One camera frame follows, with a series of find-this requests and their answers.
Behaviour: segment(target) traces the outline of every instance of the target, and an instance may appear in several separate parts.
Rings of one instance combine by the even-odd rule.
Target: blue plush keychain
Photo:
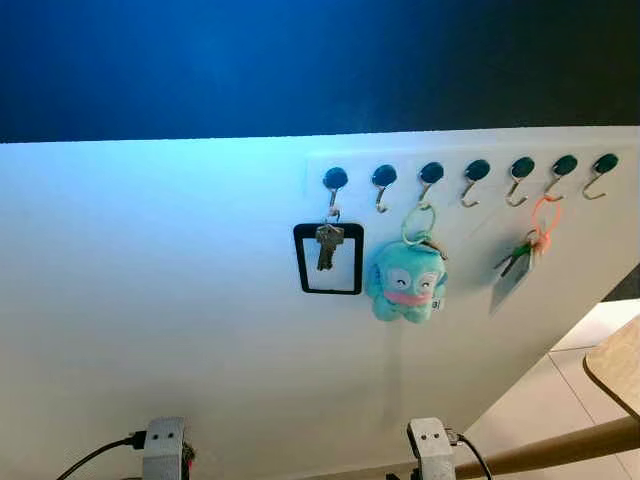
[[[407,220],[418,211],[431,210],[431,225],[407,238]],[[431,318],[444,299],[446,257],[432,241],[436,213],[430,204],[419,204],[402,223],[402,241],[393,242],[378,254],[367,278],[367,295],[373,299],[376,318],[390,322],[401,315],[413,323]]]

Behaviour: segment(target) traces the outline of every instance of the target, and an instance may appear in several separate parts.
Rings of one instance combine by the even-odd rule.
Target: silver key
[[[333,268],[333,252],[336,247],[344,243],[344,229],[334,227],[328,223],[316,229],[316,241],[320,244],[318,256],[318,270],[331,270]]]

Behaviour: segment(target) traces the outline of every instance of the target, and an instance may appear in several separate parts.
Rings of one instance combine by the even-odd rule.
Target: key hook
[[[422,184],[422,193],[418,197],[418,205],[421,207],[421,210],[427,210],[429,208],[429,203],[425,200],[427,192],[436,183],[444,176],[444,168],[438,162],[427,163],[420,173],[418,173],[418,180]]]
[[[615,166],[618,164],[618,157],[616,157],[613,153],[607,153],[606,155],[600,157],[596,163],[593,164],[591,170],[593,171],[593,178],[582,188],[582,196],[587,200],[597,200],[598,198],[602,198],[606,195],[606,193],[599,193],[598,195],[590,195],[587,193],[587,190],[591,185],[593,185],[596,180],[598,180],[602,175],[607,173],[610,170],[613,170]]]
[[[553,175],[553,180],[547,188],[544,189],[544,198],[549,202],[558,202],[564,198],[564,195],[558,195],[557,197],[552,197],[549,195],[549,192],[553,188],[553,186],[560,181],[562,177],[568,175],[573,172],[573,170],[578,165],[578,160],[573,155],[565,155],[564,157],[560,157],[556,163],[551,167],[551,174]]]
[[[527,176],[533,171],[533,169],[535,168],[535,165],[536,165],[535,162],[531,160],[529,157],[522,157],[516,160],[515,162],[513,162],[513,165],[511,165],[510,173],[511,173],[511,178],[513,179],[513,185],[511,185],[511,188],[509,189],[509,191],[507,192],[507,195],[505,196],[505,200],[510,206],[519,207],[524,202],[526,202],[527,199],[529,198],[525,195],[520,200],[514,202],[511,197],[517,190],[518,186],[520,185],[520,182],[522,182],[522,180],[527,178]]]
[[[336,217],[336,222],[340,221],[340,209],[336,206],[336,195],[338,194],[338,190],[344,187],[348,181],[347,172],[340,167],[333,167],[327,170],[327,173],[324,174],[324,178],[322,179],[324,186],[331,192],[328,216]]]
[[[462,197],[460,197],[460,202],[464,207],[471,208],[480,203],[477,200],[468,202],[466,200],[466,197],[471,188],[476,184],[476,182],[487,176],[489,170],[491,170],[491,165],[489,165],[489,162],[487,162],[486,160],[475,160],[474,162],[471,162],[469,164],[464,172],[464,176],[468,182],[467,188],[464,189],[464,192],[462,192]]]
[[[388,209],[386,206],[382,204],[382,195],[386,188],[396,181],[398,175],[396,174],[396,169],[391,165],[382,165],[376,168],[376,171],[373,172],[371,176],[371,182],[378,189],[378,196],[376,197],[376,210],[379,213],[384,213]]]

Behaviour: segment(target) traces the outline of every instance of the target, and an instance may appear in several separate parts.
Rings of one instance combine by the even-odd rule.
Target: dark blue wall
[[[637,0],[0,0],[0,141],[637,124]]]

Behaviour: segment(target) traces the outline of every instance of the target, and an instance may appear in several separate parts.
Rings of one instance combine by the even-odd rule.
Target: black keychain frame
[[[344,229],[344,238],[355,240],[354,264],[353,264],[353,290],[322,290],[309,288],[307,275],[307,261],[304,256],[305,238],[316,238],[316,230],[323,223],[301,223],[293,228],[293,239],[296,244],[296,256],[298,257],[298,271],[300,272],[300,284],[302,290],[307,293],[326,293],[331,295],[358,295],[362,292],[362,251],[364,248],[364,228],[357,223],[332,223],[335,227]]]

